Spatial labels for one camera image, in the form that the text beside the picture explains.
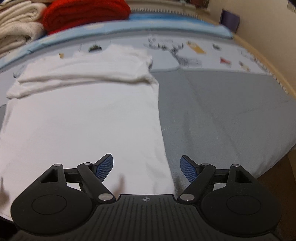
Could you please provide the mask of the white long-sleeve shirt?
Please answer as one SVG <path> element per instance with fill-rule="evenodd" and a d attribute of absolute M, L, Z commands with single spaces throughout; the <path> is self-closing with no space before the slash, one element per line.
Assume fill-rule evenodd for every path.
<path fill-rule="evenodd" d="M 172 194 L 159 122 L 159 84 L 145 49 L 40 58 L 7 92 L 1 127 L 1 216 L 53 164 L 74 168 L 111 154 L 114 194 Z"/>

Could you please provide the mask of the grey printed bed sheet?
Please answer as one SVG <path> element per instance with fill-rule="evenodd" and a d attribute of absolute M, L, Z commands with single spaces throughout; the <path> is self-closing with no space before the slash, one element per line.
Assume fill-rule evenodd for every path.
<path fill-rule="evenodd" d="M 1 106 L 25 67 L 47 56 L 92 54 L 112 44 L 145 49 L 159 84 L 159 122 L 175 191 L 188 185 L 180 157 L 259 177 L 295 145 L 295 99 L 232 39 L 181 30 L 138 30 L 75 39 L 1 69 Z"/>

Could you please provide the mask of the purple paper bag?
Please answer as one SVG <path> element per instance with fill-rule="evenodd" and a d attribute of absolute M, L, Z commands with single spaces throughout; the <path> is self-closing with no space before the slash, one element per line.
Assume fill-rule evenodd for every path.
<path fill-rule="evenodd" d="M 222 9 L 219 23 L 236 33 L 240 24 L 240 16 Z"/>

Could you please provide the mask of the light blue folded sheet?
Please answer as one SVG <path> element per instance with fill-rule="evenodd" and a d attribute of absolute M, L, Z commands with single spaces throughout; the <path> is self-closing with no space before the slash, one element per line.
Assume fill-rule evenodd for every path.
<path fill-rule="evenodd" d="M 197 18 L 177 14 L 135 13 L 128 20 L 93 23 L 70 28 L 35 40 L 1 58 L 1 69 L 41 49 L 75 39 L 105 36 L 119 32 L 142 30 L 181 30 L 232 39 L 233 34 L 223 25 L 214 25 Z"/>

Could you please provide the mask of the red folded blanket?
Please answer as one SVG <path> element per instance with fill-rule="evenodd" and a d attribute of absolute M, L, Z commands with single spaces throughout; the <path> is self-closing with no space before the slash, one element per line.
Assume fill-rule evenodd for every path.
<path fill-rule="evenodd" d="M 126 20 L 130 13 L 125 1 L 53 1 L 43 13 L 42 24 L 50 35 L 90 23 Z"/>

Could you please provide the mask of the cream folded quilt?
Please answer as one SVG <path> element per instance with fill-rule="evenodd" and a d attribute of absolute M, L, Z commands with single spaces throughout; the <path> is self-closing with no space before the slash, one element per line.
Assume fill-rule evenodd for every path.
<path fill-rule="evenodd" d="M 45 35 L 42 1 L 1 1 L 1 57 Z"/>

